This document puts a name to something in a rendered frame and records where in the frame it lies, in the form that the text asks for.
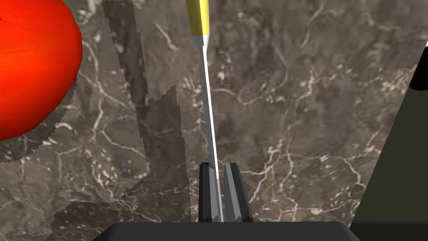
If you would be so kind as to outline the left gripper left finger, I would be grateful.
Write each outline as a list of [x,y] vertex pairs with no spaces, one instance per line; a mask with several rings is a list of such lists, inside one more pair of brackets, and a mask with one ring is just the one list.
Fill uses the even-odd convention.
[[199,222],[221,222],[221,205],[214,164],[202,162],[199,166]]

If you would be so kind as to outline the yellow handled knife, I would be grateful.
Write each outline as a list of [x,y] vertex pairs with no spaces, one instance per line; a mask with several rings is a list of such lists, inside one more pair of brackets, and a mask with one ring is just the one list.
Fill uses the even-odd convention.
[[214,134],[213,112],[209,85],[207,47],[209,42],[209,0],[186,0],[191,34],[200,52],[200,83],[206,125],[207,149],[209,153],[209,181],[211,220],[223,222],[222,200],[219,187],[219,170]]

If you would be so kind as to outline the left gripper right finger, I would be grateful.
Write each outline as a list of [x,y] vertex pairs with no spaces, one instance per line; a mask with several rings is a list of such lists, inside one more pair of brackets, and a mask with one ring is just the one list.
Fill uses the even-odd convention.
[[253,222],[242,176],[236,163],[225,163],[223,185],[226,221]]

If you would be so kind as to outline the red tomato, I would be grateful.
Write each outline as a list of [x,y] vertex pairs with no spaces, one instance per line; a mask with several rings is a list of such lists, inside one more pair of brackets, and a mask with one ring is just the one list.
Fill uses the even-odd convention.
[[0,141],[53,113],[82,58],[82,34],[63,0],[0,0]]

